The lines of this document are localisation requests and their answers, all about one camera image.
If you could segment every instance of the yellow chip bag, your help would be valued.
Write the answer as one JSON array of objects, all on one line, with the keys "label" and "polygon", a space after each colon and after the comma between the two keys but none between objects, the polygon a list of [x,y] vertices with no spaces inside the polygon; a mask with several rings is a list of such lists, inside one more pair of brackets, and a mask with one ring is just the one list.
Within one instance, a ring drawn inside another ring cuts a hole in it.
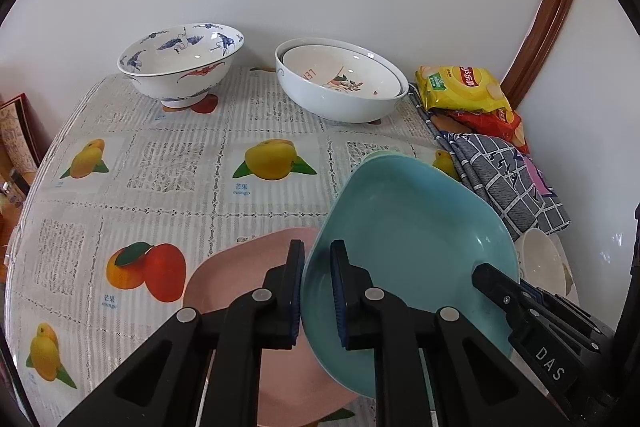
[{"label": "yellow chip bag", "polygon": [[491,112],[511,105],[487,70],[462,66],[420,66],[415,72],[425,109]]}]

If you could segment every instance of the dish towel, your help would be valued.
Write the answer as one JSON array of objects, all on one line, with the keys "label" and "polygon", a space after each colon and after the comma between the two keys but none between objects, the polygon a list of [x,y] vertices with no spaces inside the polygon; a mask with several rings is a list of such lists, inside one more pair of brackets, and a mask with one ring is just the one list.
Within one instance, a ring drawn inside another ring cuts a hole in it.
[{"label": "dish towel", "polygon": [[551,234],[569,226],[564,205],[528,156],[493,136],[438,131],[413,84],[409,98],[437,144],[451,156],[462,184],[494,208],[514,241],[533,227]]}]

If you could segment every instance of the screw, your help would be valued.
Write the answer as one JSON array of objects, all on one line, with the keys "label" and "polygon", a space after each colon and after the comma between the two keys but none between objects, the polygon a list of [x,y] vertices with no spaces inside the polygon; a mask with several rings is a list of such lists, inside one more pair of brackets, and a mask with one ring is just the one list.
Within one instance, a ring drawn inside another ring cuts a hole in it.
[{"label": "screw", "polygon": [[191,322],[194,318],[196,318],[196,310],[194,310],[193,308],[182,308],[177,312],[177,314],[175,314],[175,318],[183,323]]},{"label": "screw", "polygon": [[364,292],[364,296],[370,301],[379,301],[385,296],[385,293],[380,288],[367,288]]},{"label": "screw", "polygon": [[455,322],[460,318],[460,312],[455,308],[443,308],[440,310],[440,317],[447,322]]},{"label": "screw", "polygon": [[256,302],[265,302],[271,299],[271,291],[267,288],[258,288],[251,294]]}]

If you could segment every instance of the potato chip bag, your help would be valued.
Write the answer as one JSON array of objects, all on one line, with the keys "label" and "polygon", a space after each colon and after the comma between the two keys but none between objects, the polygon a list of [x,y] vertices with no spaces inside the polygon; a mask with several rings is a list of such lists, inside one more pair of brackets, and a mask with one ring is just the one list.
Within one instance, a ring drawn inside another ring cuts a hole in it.
[{"label": "potato chip bag", "polygon": [[500,108],[490,113],[447,111],[453,120],[471,127],[479,134],[502,138],[523,154],[529,154],[529,146],[524,137],[524,127],[520,115]]},{"label": "potato chip bag", "polygon": [[415,72],[425,109],[458,111],[511,110],[500,83],[487,70],[462,66],[420,66]]}]

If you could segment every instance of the wooden frame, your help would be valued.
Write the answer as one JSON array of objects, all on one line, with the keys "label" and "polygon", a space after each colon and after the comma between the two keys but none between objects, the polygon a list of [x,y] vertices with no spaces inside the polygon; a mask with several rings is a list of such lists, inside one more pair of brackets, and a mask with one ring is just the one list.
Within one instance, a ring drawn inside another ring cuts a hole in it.
[{"label": "wooden frame", "polygon": [[518,107],[553,48],[573,0],[542,0],[516,59],[504,77],[502,90],[514,109]]}]

